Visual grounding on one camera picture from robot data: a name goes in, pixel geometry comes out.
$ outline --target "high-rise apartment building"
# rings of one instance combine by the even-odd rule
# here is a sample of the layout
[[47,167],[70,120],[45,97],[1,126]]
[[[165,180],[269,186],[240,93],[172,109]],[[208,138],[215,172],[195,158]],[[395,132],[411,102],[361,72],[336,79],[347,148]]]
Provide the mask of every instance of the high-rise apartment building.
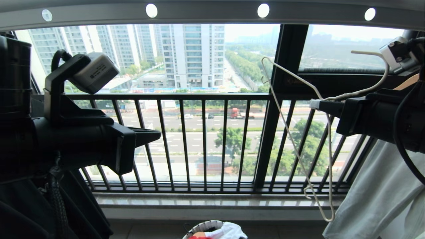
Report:
[[167,24],[159,30],[168,86],[223,84],[224,24]]
[[154,27],[152,24],[134,25],[136,36],[136,47],[139,59],[155,65],[155,57],[157,56]]
[[161,25],[153,25],[153,34],[155,38],[156,55],[162,56],[162,43],[161,43]]
[[121,70],[140,65],[133,25],[97,26],[97,30],[102,50]]
[[51,72],[51,61],[58,49],[65,49],[71,55],[102,51],[95,26],[50,27],[28,31],[46,74]]

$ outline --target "black cable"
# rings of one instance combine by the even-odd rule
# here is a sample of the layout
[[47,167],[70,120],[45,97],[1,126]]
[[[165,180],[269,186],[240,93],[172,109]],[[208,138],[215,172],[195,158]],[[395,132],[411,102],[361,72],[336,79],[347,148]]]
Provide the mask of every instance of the black cable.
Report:
[[62,178],[63,173],[59,167],[60,152],[57,153],[55,166],[49,171],[49,194],[50,204],[53,208],[55,215],[55,239],[68,238],[68,218],[66,216],[65,204],[63,203],[62,196],[60,195],[59,180]]
[[397,146],[398,151],[400,152],[401,157],[403,158],[406,165],[409,167],[410,171],[413,173],[413,175],[423,184],[425,185],[425,177],[421,174],[421,172],[418,170],[418,168],[415,166],[415,164],[412,162],[412,159],[407,154],[406,149],[404,148],[403,142],[401,140],[401,136],[399,135],[399,131],[401,130],[399,128],[399,119],[401,112],[406,104],[413,95],[416,94],[416,92],[420,89],[424,82],[424,66],[421,67],[419,70],[419,81],[415,84],[415,86],[410,90],[410,92],[406,95],[406,97],[401,101],[400,105],[398,106],[396,113],[394,115],[394,124],[393,124],[393,138],[394,143]]
[[66,52],[64,49],[57,50],[53,55],[52,64],[51,64],[51,72],[58,69],[60,59],[67,61],[71,58],[72,56],[68,52]]

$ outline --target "ceiling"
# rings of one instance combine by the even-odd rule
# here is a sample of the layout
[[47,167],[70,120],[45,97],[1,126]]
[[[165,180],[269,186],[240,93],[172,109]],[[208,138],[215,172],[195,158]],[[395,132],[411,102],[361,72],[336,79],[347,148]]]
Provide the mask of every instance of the ceiling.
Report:
[[[147,3],[158,7],[158,16],[149,18]],[[266,18],[259,18],[260,3],[270,6]],[[374,7],[372,21],[364,12]],[[45,22],[41,11],[53,14]],[[135,24],[135,23],[300,23],[380,26],[423,31],[424,0],[1,0],[0,31],[39,27]]]

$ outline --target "floor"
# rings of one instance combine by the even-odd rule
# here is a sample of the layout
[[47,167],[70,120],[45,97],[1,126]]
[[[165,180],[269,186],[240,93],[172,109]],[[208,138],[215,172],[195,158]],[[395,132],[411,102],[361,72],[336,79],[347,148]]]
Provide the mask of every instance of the floor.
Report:
[[[110,220],[114,235],[110,239],[181,239],[186,222]],[[324,222],[234,222],[249,239],[323,239]]]

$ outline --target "wooden hanger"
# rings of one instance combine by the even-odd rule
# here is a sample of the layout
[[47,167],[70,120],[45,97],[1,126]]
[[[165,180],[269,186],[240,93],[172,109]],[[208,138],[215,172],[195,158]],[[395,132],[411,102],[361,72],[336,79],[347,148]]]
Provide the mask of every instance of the wooden hanger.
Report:
[[403,90],[403,89],[405,89],[405,88],[413,85],[418,80],[419,80],[419,74],[413,75],[409,79],[407,79],[405,82],[401,83],[399,86],[397,86],[396,88],[394,88],[394,90],[396,90],[396,91]]

